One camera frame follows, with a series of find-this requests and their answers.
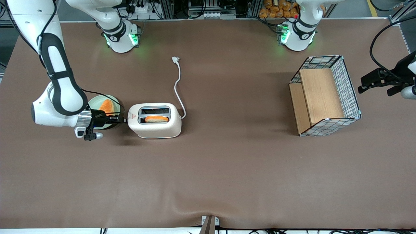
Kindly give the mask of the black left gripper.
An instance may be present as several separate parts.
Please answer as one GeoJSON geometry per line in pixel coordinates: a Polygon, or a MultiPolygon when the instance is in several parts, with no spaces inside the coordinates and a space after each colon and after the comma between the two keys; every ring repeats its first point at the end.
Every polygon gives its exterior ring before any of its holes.
{"type": "Polygon", "coordinates": [[[407,69],[392,69],[390,73],[383,69],[375,69],[361,77],[361,86],[358,86],[358,93],[362,94],[374,87],[392,86],[387,90],[387,95],[391,97],[401,92],[406,76],[407,69]]]}

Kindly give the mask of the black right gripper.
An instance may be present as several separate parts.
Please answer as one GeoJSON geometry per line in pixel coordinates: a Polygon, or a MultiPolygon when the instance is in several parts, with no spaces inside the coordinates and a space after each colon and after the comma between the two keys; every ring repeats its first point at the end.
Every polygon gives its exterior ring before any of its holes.
{"type": "Polygon", "coordinates": [[[126,124],[127,119],[124,117],[109,117],[102,110],[91,109],[92,120],[90,124],[91,129],[104,129],[106,124],[126,124]]]}

